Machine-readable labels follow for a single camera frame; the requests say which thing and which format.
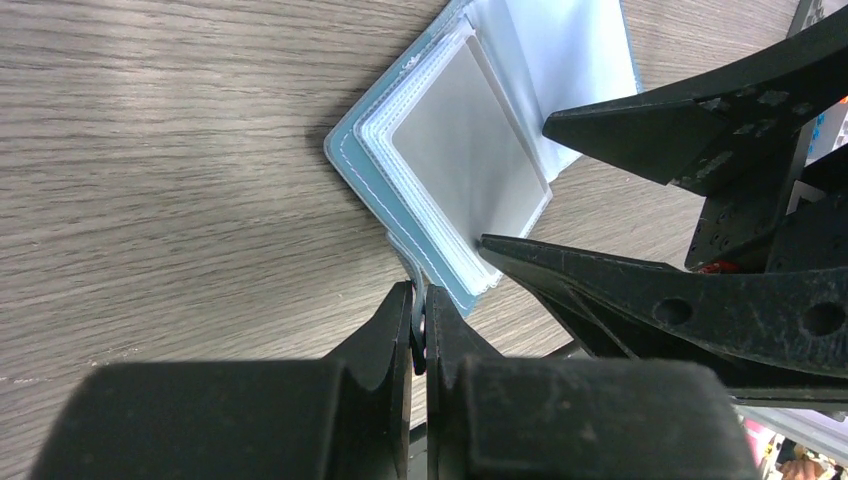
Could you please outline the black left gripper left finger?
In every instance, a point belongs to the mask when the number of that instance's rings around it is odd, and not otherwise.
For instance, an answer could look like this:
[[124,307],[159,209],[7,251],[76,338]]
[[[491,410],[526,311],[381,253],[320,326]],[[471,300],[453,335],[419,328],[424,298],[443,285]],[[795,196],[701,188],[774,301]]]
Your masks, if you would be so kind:
[[118,363],[75,390],[35,479],[400,479],[413,286],[318,359]]

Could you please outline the blue leather card holder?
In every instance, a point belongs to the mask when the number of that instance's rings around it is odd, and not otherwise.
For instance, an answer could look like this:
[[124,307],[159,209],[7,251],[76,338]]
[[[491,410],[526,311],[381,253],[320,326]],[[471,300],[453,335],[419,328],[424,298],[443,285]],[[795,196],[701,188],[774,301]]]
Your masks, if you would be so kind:
[[501,279],[480,237],[526,237],[577,160],[543,136],[546,118],[640,89],[617,1],[451,1],[327,135],[418,289],[417,372],[426,288],[469,315]]

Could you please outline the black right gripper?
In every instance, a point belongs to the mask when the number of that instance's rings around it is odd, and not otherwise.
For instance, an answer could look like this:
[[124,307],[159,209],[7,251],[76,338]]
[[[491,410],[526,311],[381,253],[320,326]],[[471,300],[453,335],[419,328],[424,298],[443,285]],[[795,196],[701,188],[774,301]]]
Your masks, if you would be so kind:
[[[698,271],[726,262],[757,270],[807,162],[847,142],[847,114],[822,113],[846,95],[847,11],[840,9],[724,67],[554,112],[542,133],[702,196],[743,173],[706,198],[684,266]],[[694,362],[740,403],[847,399],[843,268],[687,273],[498,235],[484,236],[479,251],[592,356]]]

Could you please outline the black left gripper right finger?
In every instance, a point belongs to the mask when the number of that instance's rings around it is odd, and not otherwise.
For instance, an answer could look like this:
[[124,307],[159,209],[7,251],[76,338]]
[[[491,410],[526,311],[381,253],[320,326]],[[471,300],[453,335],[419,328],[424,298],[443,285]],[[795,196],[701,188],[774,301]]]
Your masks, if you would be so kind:
[[657,360],[501,355],[437,286],[425,303],[432,479],[755,479],[718,378]]

